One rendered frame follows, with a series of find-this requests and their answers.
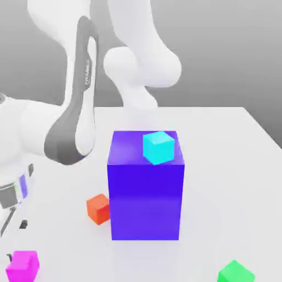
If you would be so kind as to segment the small magenta cube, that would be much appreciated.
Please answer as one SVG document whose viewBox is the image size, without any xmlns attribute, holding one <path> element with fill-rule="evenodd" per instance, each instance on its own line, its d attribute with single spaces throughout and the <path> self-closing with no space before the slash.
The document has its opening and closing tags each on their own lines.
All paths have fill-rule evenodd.
<svg viewBox="0 0 282 282">
<path fill-rule="evenodd" d="M 34 282 L 40 268 L 37 252 L 34 250 L 17 250 L 6 268 L 9 282 Z"/>
</svg>

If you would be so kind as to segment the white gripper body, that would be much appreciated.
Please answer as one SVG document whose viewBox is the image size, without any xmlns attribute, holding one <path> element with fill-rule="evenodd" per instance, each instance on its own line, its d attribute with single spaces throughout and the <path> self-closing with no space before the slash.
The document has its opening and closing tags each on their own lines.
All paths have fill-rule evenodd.
<svg viewBox="0 0 282 282">
<path fill-rule="evenodd" d="M 17 250 L 29 250 L 30 220 L 24 206 L 17 206 L 8 215 L 8 223 L 5 221 L 4 230 L 0 231 L 0 251 L 13 253 Z"/>
</svg>

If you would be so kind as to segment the large purple box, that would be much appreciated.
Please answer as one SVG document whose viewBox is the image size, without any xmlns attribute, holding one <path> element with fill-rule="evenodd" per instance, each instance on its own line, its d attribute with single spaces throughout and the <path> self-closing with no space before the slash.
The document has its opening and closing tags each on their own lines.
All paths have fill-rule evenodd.
<svg viewBox="0 0 282 282">
<path fill-rule="evenodd" d="M 107 161 L 113 240 L 178 240 L 185 162 L 177 133 L 175 158 L 154 165 L 143 156 L 146 131 L 114 131 Z"/>
</svg>

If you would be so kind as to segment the small orange cube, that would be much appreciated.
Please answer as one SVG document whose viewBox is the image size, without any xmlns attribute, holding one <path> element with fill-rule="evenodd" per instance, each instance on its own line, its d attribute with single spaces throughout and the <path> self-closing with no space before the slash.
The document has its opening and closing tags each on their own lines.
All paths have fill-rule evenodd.
<svg viewBox="0 0 282 282">
<path fill-rule="evenodd" d="M 86 208 L 89 218 L 101 225 L 110 219 L 110 202 L 104 194 L 98 194 L 86 201 Z"/>
</svg>

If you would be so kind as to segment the small cyan cube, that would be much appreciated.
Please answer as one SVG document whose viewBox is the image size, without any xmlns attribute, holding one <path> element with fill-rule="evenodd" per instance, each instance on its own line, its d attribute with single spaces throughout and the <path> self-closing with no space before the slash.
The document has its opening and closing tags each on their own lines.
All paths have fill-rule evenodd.
<svg viewBox="0 0 282 282">
<path fill-rule="evenodd" d="M 143 156 L 153 165 L 172 161 L 175 157 L 175 140 L 164 131 L 145 134 Z"/>
</svg>

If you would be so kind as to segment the small green cube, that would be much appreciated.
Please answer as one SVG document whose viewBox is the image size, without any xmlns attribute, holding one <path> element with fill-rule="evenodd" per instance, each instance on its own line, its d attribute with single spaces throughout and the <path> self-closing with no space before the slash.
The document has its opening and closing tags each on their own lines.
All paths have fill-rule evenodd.
<svg viewBox="0 0 282 282">
<path fill-rule="evenodd" d="M 255 278 L 251 271 L 233 260 L 219 272 L 217 282 L 254 282 Z"/>
</svg>

